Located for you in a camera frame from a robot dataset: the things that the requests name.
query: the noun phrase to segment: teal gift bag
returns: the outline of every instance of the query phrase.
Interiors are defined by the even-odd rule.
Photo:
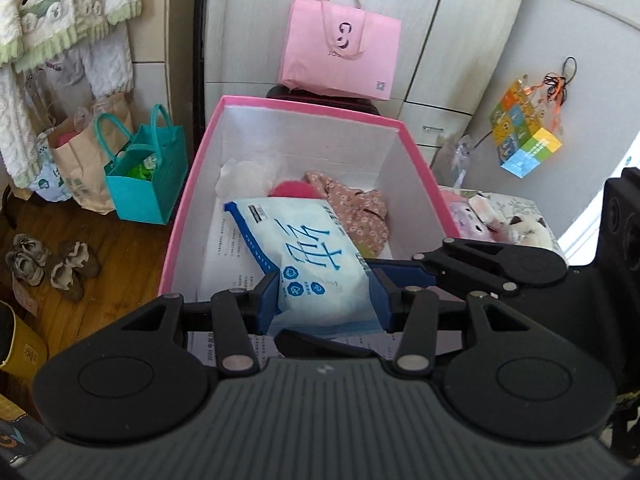
[[[159,112],[164,117],[165,126],[158,126]],[[103,120],[115,124],[130,141],[118,156],[111,153],[102,138],[100,123]],[[167,111],[158,104],[151,111],[150,124],[141,124],[134,137],[112,114],[96,118],[95,135],[111,159],[104,167],[104,174],[118,216],[134,222],[166,224],[188,171],[182,127],[174,126]],[[127,176],[149,155],[156,156],[151,180]]]

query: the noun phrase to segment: white plush toy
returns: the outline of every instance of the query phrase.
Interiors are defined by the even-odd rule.
[[[530,247],[542,247],[554,250],[551,233],[546,227],[545,219],[533,215],[514,216],[506,230],[508,241],[512,244]]]

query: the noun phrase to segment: black mechanical arm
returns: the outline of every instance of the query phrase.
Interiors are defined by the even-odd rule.
[[[624,479],[598,440],[638,453],[640,171],[606,183],[592,264],[446,238],[410,261],[368,260],[388,362],[283,331],[260,371],[248,334],[278,275],[206,303],[165,294],[47,363],[34,401],[56,436],[23,468],[55,479]],[[443,301],[437,285],[463,301]],[[438,330],[463,348],[436,355]],[[185,350],[214,334],[216,367]]]

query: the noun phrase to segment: blue chinese character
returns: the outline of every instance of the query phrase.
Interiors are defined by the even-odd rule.
[[[329,249],[327,249],[327,246],[324,242],[322,242],[320,244],[320,247],[322,247],[322,249],[324,249],[324,253],[323,252],[319,252],[319,253],[314,253],[311,251],[311,249],[315,249],[315,250],[320,250],[318,248],[318,245],[315,244],[303,244],[302,242],[298,242],[298,246],[296,247],[295,245],[291,245],[291,244],[286,244],[287,245],[287,249],[289,250],[289,254],[291,255],[291,257],[296,260],[297,262],[307,262],[310,264],[314,264],[317,266],[321,266],[321,267],[326,267],[325,263],[322,262],[318,262],[318,261],[314,261],[314,260],[310,260],[309,257],[310,256],[315,256],[317,258],[328,258],[329,261],[331,262],[332,266],[334,266],[334,270],[339,270],[340,269],[340,265],[336,264],[334,262],[334,259],[332,258],[332,256],[335,256],[336,254],[342,254],[342,249],[337,250],[337,251],[330,251]],[[300,256],[301,258],[303,257],[304,259],[300,259],[299,257],[297,257],[294,252]]]
[[[274,220],[275,220],[276,224],[278,224],[280,226],[280,228],[284,232],[286,232],[286,234],[288,236],[294,235],[296,238],[298,238],[298,235],[296,233],[300,233],[301,235],[307,236],[307,237],[309,237],[312,240],[317,242],[320,238],[318,238],[317,236],[313,236],[313,235],[309,234],[309,231],[314,232],[314,233],[318,233],[318,234],[321,234],[321,235],[328,235],[329,234],[329,231],[319,231],[318,229],[312,229],[311,227],[307,227],[307,226],[304,226],[304,225],[301,225],[300,229],[296,229],[291,224],[287,224],[287,228],[289,228],[289,230],[287,231],[277,218],[274,218]]]

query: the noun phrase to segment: yellow container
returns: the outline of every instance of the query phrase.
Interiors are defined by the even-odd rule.
[[[23,379],[33,379],[38,369],[47,361],[47,346],[38,334],[15,315],[10,305],[0,301],[0,308],[5,307],[14,316],[14,337],[9,355],[0,364],[0,370]]]

